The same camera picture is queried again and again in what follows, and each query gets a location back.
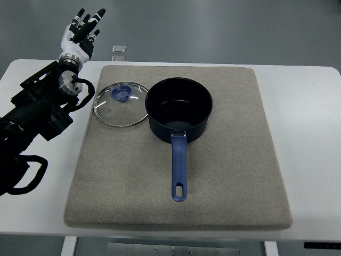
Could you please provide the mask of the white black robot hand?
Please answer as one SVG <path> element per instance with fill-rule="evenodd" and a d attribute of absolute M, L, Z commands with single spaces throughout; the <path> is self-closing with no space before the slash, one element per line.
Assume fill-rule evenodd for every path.
<path fill-rule="evenodd" d="M 85 9 L 80 9 L 72 22 L 67 25 L 61 41 L 60 59 L 72 55 L 81 64 L 91 59 L 94 41 L 100 33 L 100 30 L 95 28 L 104 17 L 106 9 L 102 8 L 94 15 L 87 14 L 81 20 L 84 13 Z"/>

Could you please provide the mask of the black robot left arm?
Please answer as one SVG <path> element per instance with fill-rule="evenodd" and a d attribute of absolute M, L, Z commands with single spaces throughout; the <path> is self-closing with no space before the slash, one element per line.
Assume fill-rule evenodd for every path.
<path fill-rule="evenodd" d="M 78 76 L 85 62 L 63 53 L 22 82 L 22 91 L 11 99 L 14 108 L 1 118 L 2 195 L 27 194 L 41 182 L 48 161 L 22 152 L 38 135 L 47 141 L 60 135 L 73 122 L 69 114 L 92 99 L 94 85 Z"/>

